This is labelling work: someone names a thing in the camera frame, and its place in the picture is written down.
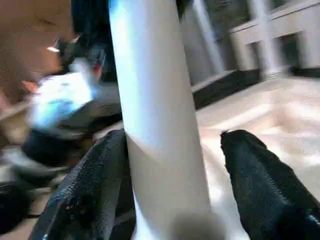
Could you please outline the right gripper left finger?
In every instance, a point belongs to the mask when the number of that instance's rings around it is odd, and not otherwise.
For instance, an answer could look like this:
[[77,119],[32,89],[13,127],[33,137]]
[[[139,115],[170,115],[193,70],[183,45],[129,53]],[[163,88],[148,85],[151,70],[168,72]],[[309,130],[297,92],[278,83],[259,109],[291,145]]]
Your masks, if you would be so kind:
[[123,129],[101,138],[49,198],[32,240],[129,240],[135,204]]

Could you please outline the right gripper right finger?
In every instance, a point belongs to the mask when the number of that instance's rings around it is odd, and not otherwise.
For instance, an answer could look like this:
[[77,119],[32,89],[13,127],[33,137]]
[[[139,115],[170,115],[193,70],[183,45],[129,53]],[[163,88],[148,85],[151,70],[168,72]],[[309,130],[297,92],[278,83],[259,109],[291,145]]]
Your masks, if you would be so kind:
[[220,135],[242,227],[252,240],[318,240],[320,202],[254,134]]

